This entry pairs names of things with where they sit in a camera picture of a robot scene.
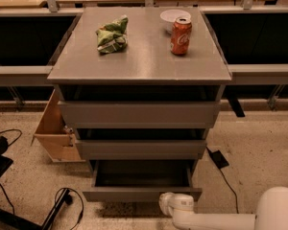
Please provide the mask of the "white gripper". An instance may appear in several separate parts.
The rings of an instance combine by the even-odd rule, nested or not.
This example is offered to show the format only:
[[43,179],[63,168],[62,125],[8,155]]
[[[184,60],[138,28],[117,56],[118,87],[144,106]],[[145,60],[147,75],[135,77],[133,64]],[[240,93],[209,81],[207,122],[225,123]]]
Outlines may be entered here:
[[194,209],[194,198],[191,195],[164,193],[158,201],[161,212],[171,217],[175,210],[192,212]]

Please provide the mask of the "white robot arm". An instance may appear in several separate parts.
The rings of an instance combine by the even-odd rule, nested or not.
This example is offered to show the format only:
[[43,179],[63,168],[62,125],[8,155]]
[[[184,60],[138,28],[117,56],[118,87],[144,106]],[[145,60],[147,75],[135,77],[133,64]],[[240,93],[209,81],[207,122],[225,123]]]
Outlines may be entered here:
[[288,188],[273,187],[259,199],[254,214],[196,214],[191,195],[165,193],[159,207],[180,230],[288,230]]

